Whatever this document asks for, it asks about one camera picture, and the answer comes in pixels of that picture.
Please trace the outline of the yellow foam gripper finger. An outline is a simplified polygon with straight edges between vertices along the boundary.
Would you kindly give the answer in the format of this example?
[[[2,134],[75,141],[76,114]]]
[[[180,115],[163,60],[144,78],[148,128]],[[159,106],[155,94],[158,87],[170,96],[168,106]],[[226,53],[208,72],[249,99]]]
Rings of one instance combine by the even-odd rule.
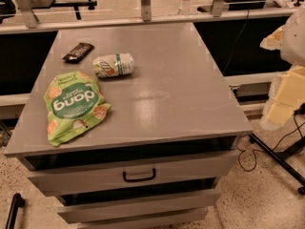
[[[292,66],[287,72],[277,73],[268,96],[260,125],[264,130],[275,131],[305,102],[305,68]]]
[[[261,43],[260,47],[269,50],[280,50],[281,49],[281,39],[282,39],[283,27],[279,27],[273,33],[265,37]]]

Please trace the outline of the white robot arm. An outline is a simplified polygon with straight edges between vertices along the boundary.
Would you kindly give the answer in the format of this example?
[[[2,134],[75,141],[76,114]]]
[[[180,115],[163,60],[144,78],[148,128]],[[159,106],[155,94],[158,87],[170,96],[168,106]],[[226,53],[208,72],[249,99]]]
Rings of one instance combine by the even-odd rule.
[[[291,64],[288,71],[275,75],[260,120],[263,129],[274,131],[305,103],[305,8],[297,9],[260,47],[280,50],[281,58]]]

